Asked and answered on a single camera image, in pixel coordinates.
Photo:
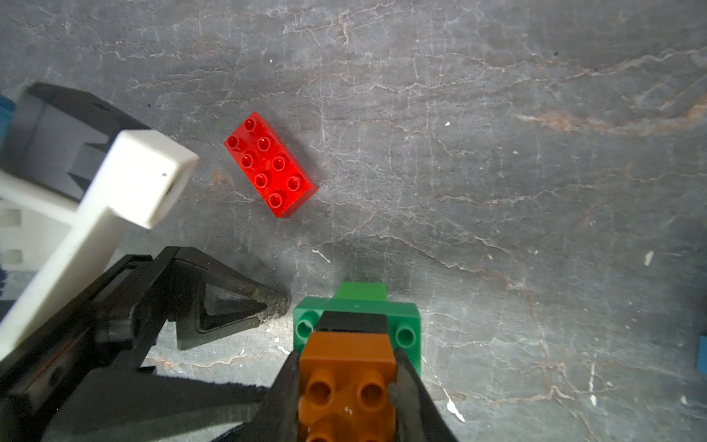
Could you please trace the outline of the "orange small lego brick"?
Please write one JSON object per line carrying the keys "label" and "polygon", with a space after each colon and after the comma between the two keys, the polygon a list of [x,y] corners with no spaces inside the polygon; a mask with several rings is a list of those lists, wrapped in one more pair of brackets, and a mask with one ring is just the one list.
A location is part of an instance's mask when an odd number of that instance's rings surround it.
{"label": "orange small lego brick", "polygon": [[388,385],[397,363],[385,333],[315,331],[299,359],[300,441],[392,441]]}

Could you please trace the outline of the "black small lego brick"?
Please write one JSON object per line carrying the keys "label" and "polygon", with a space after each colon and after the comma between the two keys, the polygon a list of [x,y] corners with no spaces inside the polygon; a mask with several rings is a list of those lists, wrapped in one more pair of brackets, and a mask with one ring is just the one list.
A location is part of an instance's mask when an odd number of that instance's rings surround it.
{"label": "black small lego brick", "polygon": [[315,332],[330,333],[388,333],[388,318],[385,314],[324,311]]}

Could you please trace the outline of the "red lego brick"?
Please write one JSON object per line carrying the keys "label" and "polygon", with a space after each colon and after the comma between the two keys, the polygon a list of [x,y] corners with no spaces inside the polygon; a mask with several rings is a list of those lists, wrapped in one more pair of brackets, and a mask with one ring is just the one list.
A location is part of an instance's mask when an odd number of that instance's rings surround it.
{"label": "red lego brick", "polygon": [[228,136],[224,146],[278,218],[293,215],[318,191],[281,137],[258,112]]}

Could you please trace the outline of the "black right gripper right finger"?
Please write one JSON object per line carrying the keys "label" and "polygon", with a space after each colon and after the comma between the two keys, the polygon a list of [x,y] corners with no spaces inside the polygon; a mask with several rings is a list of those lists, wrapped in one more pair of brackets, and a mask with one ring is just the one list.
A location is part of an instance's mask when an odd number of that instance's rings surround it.
{"label": "black right gripper right finger", "polygon": [[410,358],[394,350],[396,380],[388,385],[388,398],[396,410],[395,441],[458,441],[443,420]]}

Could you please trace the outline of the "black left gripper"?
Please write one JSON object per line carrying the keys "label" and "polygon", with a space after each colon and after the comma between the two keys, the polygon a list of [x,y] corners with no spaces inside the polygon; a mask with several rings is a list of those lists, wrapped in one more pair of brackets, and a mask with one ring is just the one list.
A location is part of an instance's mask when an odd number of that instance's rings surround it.
{"label": "black left gripper", "polygon": [[248,422],[267,387],[134,371],[166,322],[184,351],[258,328],[289,305],[289,294],[193,247],[126,255],[2,361],[1,438],[157,441]]}

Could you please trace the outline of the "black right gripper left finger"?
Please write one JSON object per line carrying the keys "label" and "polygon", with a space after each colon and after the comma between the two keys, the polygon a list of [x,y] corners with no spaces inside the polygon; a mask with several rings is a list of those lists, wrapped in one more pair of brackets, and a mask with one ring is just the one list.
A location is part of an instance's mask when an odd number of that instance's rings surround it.
{"label": "black right gripper left finger", "polygon": [[217,441],[297,441],[300,353],[287,357],[252,421],[234,427]]}

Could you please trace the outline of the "bright green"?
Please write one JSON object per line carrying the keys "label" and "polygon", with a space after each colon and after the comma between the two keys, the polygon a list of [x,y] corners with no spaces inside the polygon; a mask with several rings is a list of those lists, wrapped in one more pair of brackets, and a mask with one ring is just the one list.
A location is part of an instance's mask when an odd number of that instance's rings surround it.
{"label": "bright green", "polygon": [[334,298],[386,302],[387,286],[383,283],[342,282]]}

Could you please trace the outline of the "green long lego brick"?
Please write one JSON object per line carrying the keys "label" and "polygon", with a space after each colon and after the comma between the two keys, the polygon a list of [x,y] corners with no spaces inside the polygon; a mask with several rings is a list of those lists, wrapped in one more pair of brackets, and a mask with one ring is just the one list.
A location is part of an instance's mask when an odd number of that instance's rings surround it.
{"label": "green long lego brick", "polygon": [[293,311],[294,350],[301,352],[304,349],[309,335],[325,311],[385,315],[393,349],[403,349],[417,373],[422,374],[422,321],[414,303],[305,297]]}

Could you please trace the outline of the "light blue long lego brick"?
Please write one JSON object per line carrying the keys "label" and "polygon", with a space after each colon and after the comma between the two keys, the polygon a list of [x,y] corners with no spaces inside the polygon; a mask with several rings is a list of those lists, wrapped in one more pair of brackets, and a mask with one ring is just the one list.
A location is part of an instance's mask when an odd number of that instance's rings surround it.
{"label": "light blue long lego brick", "polygon": [[707,374],[707,333],[702,333],[699,337],[696,368],[704,375]]}

